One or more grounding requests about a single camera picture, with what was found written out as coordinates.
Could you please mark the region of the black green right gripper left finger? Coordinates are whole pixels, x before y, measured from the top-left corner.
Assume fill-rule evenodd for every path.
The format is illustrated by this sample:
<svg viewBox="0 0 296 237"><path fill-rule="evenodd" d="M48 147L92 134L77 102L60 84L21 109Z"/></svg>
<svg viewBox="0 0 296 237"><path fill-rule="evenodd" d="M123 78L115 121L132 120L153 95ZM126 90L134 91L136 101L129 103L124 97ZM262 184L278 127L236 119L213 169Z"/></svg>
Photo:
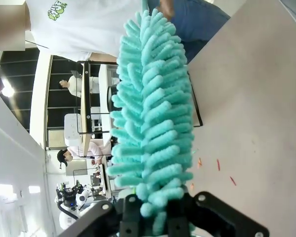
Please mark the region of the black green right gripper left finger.
<svg viewBox="0 0 296 237"><path fill-rule="evenodd" d="M61 237L139 237L144 232L136 195L119 199L116 204L100 201L64 230Z"/></svg>

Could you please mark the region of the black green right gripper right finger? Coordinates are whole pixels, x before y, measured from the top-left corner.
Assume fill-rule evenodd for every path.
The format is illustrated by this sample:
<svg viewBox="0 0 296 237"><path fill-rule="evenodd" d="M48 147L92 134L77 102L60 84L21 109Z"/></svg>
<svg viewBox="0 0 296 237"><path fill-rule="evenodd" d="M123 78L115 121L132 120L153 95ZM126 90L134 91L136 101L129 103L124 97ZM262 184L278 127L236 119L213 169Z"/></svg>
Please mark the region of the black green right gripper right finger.
<svg viewBox="0 0 296 237"><path fill-rule="evenodd" d="M166 234L191 236L193 224L214 237L268 237L269 230L209 192L185 193L167 205Z"/></svg>

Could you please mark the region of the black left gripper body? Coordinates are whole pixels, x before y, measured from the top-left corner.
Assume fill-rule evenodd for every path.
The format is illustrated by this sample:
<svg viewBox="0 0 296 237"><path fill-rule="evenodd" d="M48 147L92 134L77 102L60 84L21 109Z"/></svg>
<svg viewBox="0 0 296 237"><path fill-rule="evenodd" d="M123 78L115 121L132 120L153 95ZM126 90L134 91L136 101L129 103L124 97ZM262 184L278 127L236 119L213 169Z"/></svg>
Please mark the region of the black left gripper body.
<svg viewBox="0 0 296 237"><path fill-rule="evenodd" d="M64 206L75 206L75 189L67 188L65 183L56 189L58 200L62 201Z"/></svg>

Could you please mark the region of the person's left hand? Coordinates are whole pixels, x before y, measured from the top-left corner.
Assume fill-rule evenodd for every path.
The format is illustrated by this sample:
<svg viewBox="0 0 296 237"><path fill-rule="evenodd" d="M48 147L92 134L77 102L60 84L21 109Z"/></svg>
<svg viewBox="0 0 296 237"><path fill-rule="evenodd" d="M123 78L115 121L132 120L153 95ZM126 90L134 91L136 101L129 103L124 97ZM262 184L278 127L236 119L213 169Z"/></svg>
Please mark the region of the person's left hand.
<svg viewBox="0 0 296 237"><path fill-rule="evenodd" d="M163 15L170 20L174 14L174 1L173 0L160 0L159 10Z"/></svg>

